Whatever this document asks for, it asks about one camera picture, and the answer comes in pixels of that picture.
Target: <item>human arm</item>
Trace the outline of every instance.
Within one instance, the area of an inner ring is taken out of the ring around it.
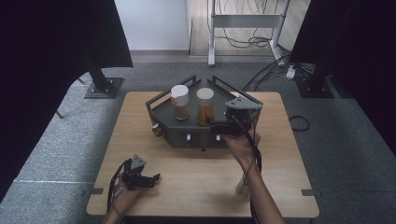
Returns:
[[[132,207],[136,199],[146,190],[145,188],[135,188],[128,190],[124,187],[125,184],[119,177],[119,183],[114,188],[114,192],[120,191],[120,194],[115,196],[113,202],[108,210],[103,224],[116,224],[120,216],[122,216],[129,208]]]
[[[256,146],[260,142],[260,135],[255,134],[254,139]],[[251,201],[257,214],[260,224],[277,224],[285,223],[274,199],[272,198],[268,188],[265,186],[259,166],[255,162],[254,152],[245,136],[233,137],[223,135],[222,138],[227,143],[233,157],[238,161],[245,176],[247,177],[247,185],[250,191]]]

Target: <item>gray floor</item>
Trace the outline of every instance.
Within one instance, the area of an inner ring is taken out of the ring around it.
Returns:
[[[83,99],[92,82],[87,74],[86,84],[70,87],[59,107],[64,119],[53,117],[1,203],[0,223],[100,223],[102,217],[85,208],[126,92],[165,91],[193,75],[216,75],[242,88],[273,59],[218,57],[214,68],[206,57],[133,55],[133,60],[134,68],[104,69],[107,77],[124,78],[113,100]],[[396,223],[396,158],[355,100],[336,92],[334,99],[301,98],[284,73],[272,74],[260,89],[278,91],[288,115],[311,124],[294,134],[318,200],[320,215],[313,223]]]

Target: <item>jar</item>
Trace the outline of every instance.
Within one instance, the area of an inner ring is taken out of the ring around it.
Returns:
[[[215,110],[213,106],[214,95],[215,93],[209,88],[201,88],[197,92],[197,121],[201,125],[210,125],[210,121],[215,118]]]
[[[190,111],[187,108],[189,103],[189,88],[184,85],[176,85],[171,90],[171,101],[175,106],[175,117],[177,119],[187,119]]]

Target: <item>white lid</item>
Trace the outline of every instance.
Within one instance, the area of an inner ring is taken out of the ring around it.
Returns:
[[[183,85],[176,85],[171,90],[172,104],[183,106],[189,102],[189,88]]]
[[[197,92],[199,105],[208,106],[213,103],[213,96],[215,93],[209,88],[201,88]]]

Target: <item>black curtain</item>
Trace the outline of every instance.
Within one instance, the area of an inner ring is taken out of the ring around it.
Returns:
[[[81,45],[97,67],[133,64],[114,1],[2,1],[0,30],[3,200],[70,85],[88,71]]]
[[[312,0],[290,61],[326,63],[396,155],[395,11],[391,0]]]

